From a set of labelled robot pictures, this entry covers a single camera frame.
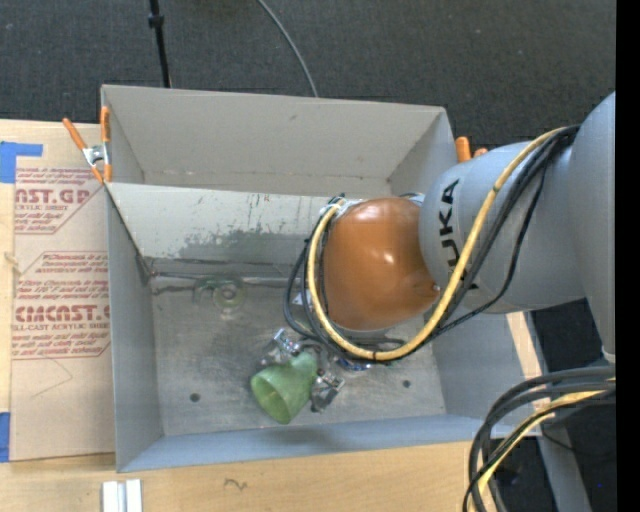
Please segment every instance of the black cable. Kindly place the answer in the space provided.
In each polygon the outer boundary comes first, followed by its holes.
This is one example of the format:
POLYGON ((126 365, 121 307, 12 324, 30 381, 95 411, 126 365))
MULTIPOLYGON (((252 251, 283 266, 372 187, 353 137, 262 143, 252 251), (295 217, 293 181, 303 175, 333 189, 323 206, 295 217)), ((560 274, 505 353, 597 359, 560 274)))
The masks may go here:
POLYGON ((294 263, 291 273, 289 274, 289 279, 287 280, 287 286, 283 296, 282 311, 284 313, 285 320, 294 331, 296 331, 298 334, 305 336, 307 338, 320 341, 320 338, 316 336, 315 333, 308 330, 306 326, 302 325, 298 320, 296 320, 295 317, 293 316, 293 313, 291 312, 291 292, 293 291, 293 285, 298 276, 298 273, 300 272, 302 263, 306 258, 307 245, 308 245, 308 242, 305 241, 305 249, 300 252, 298 259, 294 263))
POLYGON ((517 204, 517 201, 521 197, 522 193, 526 190, 531 180, 539 172, 542 172, 542 171, 546 172, 551 160, 553 160, 553 158, 555 158, 561 150, 563 150, 566 146, 568 146, 573 141, 573 138, 577 134, 578 129, 579 129, 579 125, 574 125, 574 126, 569 126, 567 128, 564 128, 563 130, 559 131, 554 136, 550 137, 545 142, 543 142, 541 146, 527 159, 527 161, 522 167, 522 170, 516 176, 513 185, 507 191, 506 199, 502 204, 502 207, 496 217, 496 221, 489 228, 487 238, 478 249, 478 252, 474 257, 474 261, 471 267, 467 270, 467 273, 465 274, 465 278, 462 281, 460 288, 456 291, 453 299, 449 304, 449 307, 447 308, 447 311, 443 314, 442 318, 440 319, 439 325, 443 325, 443 327, 440 327, 440 328, 436 327, 436 329, 434 329, 432 334, 427 338, 428 341, 432 340, 436 336, 439 336, 443 332, 448 331, 449 329, 455 327, 456 325, 459 325, 460 323, 466 320, 469 320, 471 317, 481 313, 482 311, 485 311, 486 309, 491 307, 495 302, 497 302, 502 295, 504 295, 504 293, 506 292, 506 288, 503 286, 503 289, 498 294, 498 296, 492 299, 489 303, 481 306, 480 308, 478 308, 477 310, 471 313, 468 313, 467 315, 456 320, 452 324, 444 325, 444 322, 446 322, 451 317, 451 315, 456 310, 456 308, 462 303, 464 296, 473 285, 475 278, 477 277, 480 269, 482 268, 482 264, 484 263, 484 260, 486 259, 489 251, 493 246, 493 243, 498 237, 500 229, 502 228, 503 224, 506 222, 508 215, 510 214, 513 207, 517 204))
MULTIPOLYGON (((573 379, 593 379, 595 377, 599 378, 609 378, 615 375, 614 367, 594 367, 594 368, 575 368, 570 370, 558 371, 546 375, 541 375, 526 381, 519 383, 516 386, 513 386, 509 390, 507 390, 503 395, 494 402, 491 409, 489 410, 485 422, 482 424, 480 430, 477 432, 471 446, 470 455, 469 455, 469 480, 471 483, 477 482, 480 477, 477 477, 477 464, 478 457, 480 452, 484 453, 485 464, 483 467, 487 467, 490 465, 490 461, 488 461, 488 443, 490 441, 491 430, 504 416, 506 416, 509 412, 515 410, 517 407, 524 405, 525 403, 529 403, 535 400, 540 400, 541 398, 553 397, 556 395, 562 396, 570 392, 577 391, 585 391, 585 390, 607 390, 609 392, 615 392, 615 383, 612 382, 601 382, 601 381, 587 381, 580 383, 572 383, 572 384, 562 384, 556 385, 549 389, 536 390, 535 388, 540 387, 542 385, 550 385, 558 382, 564 382, 567 380, 573 379)), ((474 496, 474 501, 477 501, 479 498, 479 493, 477 490, 475 491, 476 496, 474 496)))
MULTIPOLYGON (((594 386, 589 387, 585 387, 585 389, 583 390, 590 390, 590 391, 599 391, 600 389, 592 389, 594 386)), ((603 393, 606 391, 609 391, 609 389, 605 386, 603 386, 602 388, 603 393)), ((504 456, 508 450, 511 449, 511 447, 513 446, 514 442, 516 442, 516 440, 518 439, 518 437, 520 437, 522 434, 524 434, 527 430, 529 430, 531 428, 531 426, 538 421, 540 418, 542 418, 543 416, 546 416, 547 414, 557 410, 557 409, 563 409, 565 407, 573 407, 576 405, 576 403, 581 403, 581 404, 588 404, 588 405, 597 405, 597 406, 603 406, 603 405, 610 405, 611 403, 615 403, 615 398, 612 400, 610 398, 602 398, 600 396, 594 396, 594 397, 589 397, 589 398, 585 398, 582 400, 579 400, 578 402, 570 402, 570 403, 563 403, 563 404, 555 404, 554 406, 551 406, 549 409, 545 409, 542 411, 539 411, 537 413, 532 414, 531 416, 529 416, 529 418, 527 419, 527 421, 523 424, 521 424, 518 428, 516 428, 510 435, 509 437, 507 437, 503 443, 501 444, 500 447, 498 447, 494 452, 491 453, 491 455, 484 461, 483 466, 477 470, 477 458, 475 459, 475 466, 469 466, 469 485, 467 488, 467 492, 465 493, 464 499, 463 499, 463 511, 467 511, 467 501, 469 499, 469 496, 472 496, 473 500, 474 500, 474 504, 476 506, 476 510, 477 512, 487 512, 486 508, 484 507, 483 503, 482 503, 482 497, 480 496, 479 490, 477 488, 477 484, 479 482, 479 480, 487 473, 487 471, 489 471, 489 469, 493 466, 494 463, 496 463, 496 461, 498 461, 502 456, 504 456)))
POLYGON ((155 30, 156 44, 158 45, 158 55, 160 57, 160 67, 162 68, 162 83, 166 88, 171 88, 171 77, 169 76, 169 63, 167 62, 167 52, 164 47, 164 16, 160 14, 158 0, 149 0, 151 4, 151 14, 149 14, 149 27, 155 30))
POLYGON ((256 1, 264 9, 264 11, 271 17, 271 19, 276 24, 276 26, 278 27, 278 29, 280 30, 280 32, 282 33, 284 38, 287 40, 287 43, 289 44, 289 46, 293 50, 293 53, 295 54, 296 58, 298 59, 298 63, 300 64, 300 67, 302 68, 302 71, 304 72, 304 75, 307 78, 307 82, 309 82, 309 87, 311 87, 311 91, 313 92, 313 95, 316 98, 318 98, 319 95, 318 95, 318 90, 316 89, 316 84, 314 83, 313 78, 311 78, 311 73, 309 73, 309 70, 307 69, 307 64, 305 63, 304 59, 302 58, 302 55, 298 51, 297 46, 293 42, 293 39, 291 39, 291 37, 289 36, 289 33, 284 28, 284 25, 280 22, 278 17, 269 8, 269 6, 264 2, 264 0, 256 0, 256 1))

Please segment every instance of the cardboard box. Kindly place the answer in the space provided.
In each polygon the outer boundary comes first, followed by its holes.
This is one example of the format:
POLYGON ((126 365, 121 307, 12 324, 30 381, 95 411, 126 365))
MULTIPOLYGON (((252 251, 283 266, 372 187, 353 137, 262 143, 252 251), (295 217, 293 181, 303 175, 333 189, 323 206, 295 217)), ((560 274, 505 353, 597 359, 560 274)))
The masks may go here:
POLYGON ((104 86, 102 101, 119 471, 468 440, 523 379, 531 339, 518 348, 513 318, 481 315, 345 375, 322 414, 282 426, 251 395, 319 209, 339 193, 425 191, 456 163, 444 109, 123 86, 104 86), (203 278, 234 279, 246 296, 200 294, 203 278))
POLYGON ((0 140, 9 459, 111 452, 105 190, 62 123, 2 120, 0 140))

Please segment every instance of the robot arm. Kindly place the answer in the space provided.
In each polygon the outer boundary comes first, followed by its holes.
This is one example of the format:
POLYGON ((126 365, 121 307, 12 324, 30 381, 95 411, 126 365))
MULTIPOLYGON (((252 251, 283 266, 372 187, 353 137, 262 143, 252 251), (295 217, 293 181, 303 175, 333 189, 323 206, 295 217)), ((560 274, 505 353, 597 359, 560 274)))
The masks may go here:
POLYGON ((459 304, 507 313, 586 297, 614 362, 614 177, 615 93, 581 126, 453 167, 420 207, 408 198, 330 205, 307 263, 322 328, 348 353, 387 361, 437 333, 459 304), (352 341, 420 310, 425 328, 403 347, 352 341))

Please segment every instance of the green object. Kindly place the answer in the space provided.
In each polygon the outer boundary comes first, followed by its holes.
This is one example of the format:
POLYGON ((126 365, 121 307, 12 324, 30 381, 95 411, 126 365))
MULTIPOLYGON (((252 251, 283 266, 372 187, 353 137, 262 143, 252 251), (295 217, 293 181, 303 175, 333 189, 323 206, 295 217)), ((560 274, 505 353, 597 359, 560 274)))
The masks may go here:
POLYGON ((251 390, 265 412, 278 423, 289 423, 311 398, 318 363, 301 352, 285 364, 271 365, 251 378, 251 390))

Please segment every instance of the blue tape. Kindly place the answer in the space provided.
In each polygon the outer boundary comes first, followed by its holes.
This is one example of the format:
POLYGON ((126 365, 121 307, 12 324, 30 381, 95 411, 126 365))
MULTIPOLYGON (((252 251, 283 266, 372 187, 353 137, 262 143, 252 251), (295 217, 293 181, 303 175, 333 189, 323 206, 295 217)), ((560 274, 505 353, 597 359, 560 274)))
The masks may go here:
POLYGON ((16 159, 19 156, 42 156, 42 144, 0 142, 0 183, 16 182, 16 159))
POLYGON ((0 462, 9 462, 9 413, 0 412, 0 462))

